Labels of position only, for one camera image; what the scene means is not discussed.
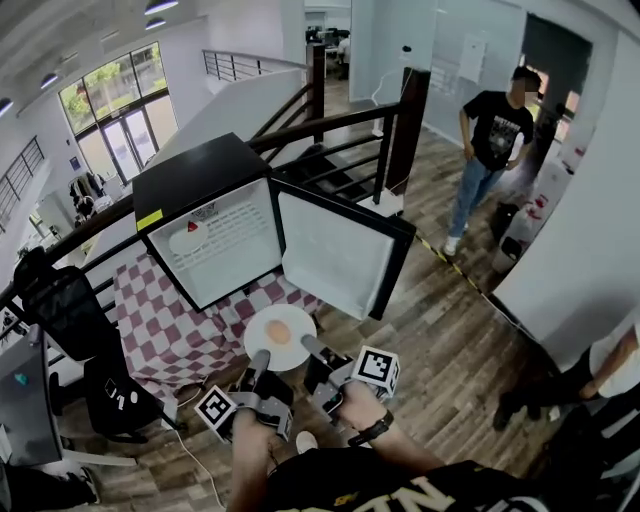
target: black fridge top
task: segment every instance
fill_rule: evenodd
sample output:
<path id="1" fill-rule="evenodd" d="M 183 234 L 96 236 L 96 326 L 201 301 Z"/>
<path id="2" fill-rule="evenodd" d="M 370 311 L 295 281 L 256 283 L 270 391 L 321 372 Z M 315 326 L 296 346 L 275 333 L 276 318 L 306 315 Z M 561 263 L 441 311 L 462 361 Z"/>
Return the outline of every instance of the black fridge top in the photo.
<path id="1" fill-rule="evenodd" d="M 138 231 L 265 175 L 271 167 L 234 133 L 180 153 L 133 180 Z"/>

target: black pants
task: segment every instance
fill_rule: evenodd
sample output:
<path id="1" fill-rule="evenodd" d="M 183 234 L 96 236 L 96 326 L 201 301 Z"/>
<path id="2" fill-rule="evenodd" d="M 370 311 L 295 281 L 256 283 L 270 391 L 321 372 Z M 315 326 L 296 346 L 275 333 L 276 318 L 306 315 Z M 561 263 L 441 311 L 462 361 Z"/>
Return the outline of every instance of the black pants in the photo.
<path id="1" fill-rule="evenodd" d="M 95 501 L 89 486 L 76 475 L 63 479 L 36 469 L 5 466 L 5 470 L 11 494 L 10 512 L 61 510 Z"/>
<path id="2" fill-rule="evenodd" d="M 589 368 L 589 352 L 590 350 L 587 350 L 582 354 L 580 360 L 563 374 L 533 382 L 507 393 L 505 405 L 513 412 L 518 412 L 525 405 L 549 407 L 582 402 L 580 390 L 593 380 Z M 600 395 L 596 393 L 592 400 L 597 398 L 600 398 Z"/>
<path id="3" fill-rule="evenodd" d="M 343 62 L 340 64 L 340 80 L 349 80 L 349 63 Z"/>

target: ceiling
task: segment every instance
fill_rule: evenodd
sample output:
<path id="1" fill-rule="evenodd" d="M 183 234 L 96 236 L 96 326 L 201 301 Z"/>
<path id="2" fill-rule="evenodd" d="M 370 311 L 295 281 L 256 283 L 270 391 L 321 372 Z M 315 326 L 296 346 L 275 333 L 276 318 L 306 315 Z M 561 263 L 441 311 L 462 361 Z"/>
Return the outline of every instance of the ceiling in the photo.
<path id="1" fill-rule="evenodd" d="M 40 94 L 44 75 L 61 78 L 100 65 L 109 52 L 146 35 L 148 0 L 0 0 L 0 97 L 19 107 Z M 197 17 L 196 0 L 157 16 L 163 30 Z M 106 41 L 102 38 L 118 31 Z M 65 57 L 77 57 L 65 61 Z"/>

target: pink checkered fabric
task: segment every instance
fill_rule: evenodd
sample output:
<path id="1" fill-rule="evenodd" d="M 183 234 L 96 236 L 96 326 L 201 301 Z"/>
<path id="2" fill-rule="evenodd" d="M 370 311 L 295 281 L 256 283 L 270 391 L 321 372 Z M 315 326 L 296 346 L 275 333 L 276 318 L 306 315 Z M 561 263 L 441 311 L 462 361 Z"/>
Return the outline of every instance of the pink checkered fabric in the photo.
<path id="1" fill-rule="evenodd" d="M 242 335 L 256 312 L 292 304 L 311 314 L 321 304 L 277 271 L 254 281 L 246 294 L 236 292 L 197 313 L 146 254 L 117 269 L 114 290 L 129 374 L 167 402 L 175 401 L 180 387 L 224 370 L 244 354 Z"/>

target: poster on wall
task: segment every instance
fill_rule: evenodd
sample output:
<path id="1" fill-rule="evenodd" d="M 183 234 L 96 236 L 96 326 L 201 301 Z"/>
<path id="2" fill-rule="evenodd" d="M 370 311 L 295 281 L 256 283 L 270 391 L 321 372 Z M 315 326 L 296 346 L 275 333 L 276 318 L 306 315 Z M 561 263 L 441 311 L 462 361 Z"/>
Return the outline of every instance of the poster on wall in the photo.
<path id="1" fill-rule="evenodd" d="M 458 76 L 471 80 L 476 84 L 480 83 L 480 74 L 482 73 L 486 51 L 487 42 L 484 39 L 467 34 L 464 38 Z"/>

